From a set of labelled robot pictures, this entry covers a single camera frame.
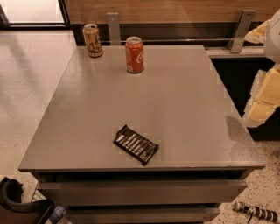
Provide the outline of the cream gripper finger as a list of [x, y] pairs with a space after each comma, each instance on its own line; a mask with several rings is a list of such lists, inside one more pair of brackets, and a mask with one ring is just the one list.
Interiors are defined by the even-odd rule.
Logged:
[[249, 43], [264, 45], [266, 43], [266, 39], [269, 34], [269, 31], [270, 31], [270, 19], [261, 23], [252, 31], [249, 31], [245, 35], [244, 40]]
[[244, 109], [242, 120], [249, 128], [256, 128], [271, 117], [280, 106], [280, 69], [268, 72], [259, 70], [250, 90], [250, 98]]

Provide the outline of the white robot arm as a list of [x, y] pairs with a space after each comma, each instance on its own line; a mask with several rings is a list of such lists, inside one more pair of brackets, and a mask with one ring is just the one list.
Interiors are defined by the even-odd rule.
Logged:
[[244, 124], [256, 128], [265, 124], [280, 106], [280, 10], [271, 19], [249, 31], [245, 40], [263, 44], [265, 57], [275, 63], [268, 72], [257, 72], [244, 109]]

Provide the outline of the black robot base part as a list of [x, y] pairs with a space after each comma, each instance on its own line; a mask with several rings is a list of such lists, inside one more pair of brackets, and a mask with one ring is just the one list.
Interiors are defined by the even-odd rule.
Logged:
[[49, 199], [22, 202], [23, 185], [4, 177], [0, 181], [0, 224], [45, 224], [55, 205]]

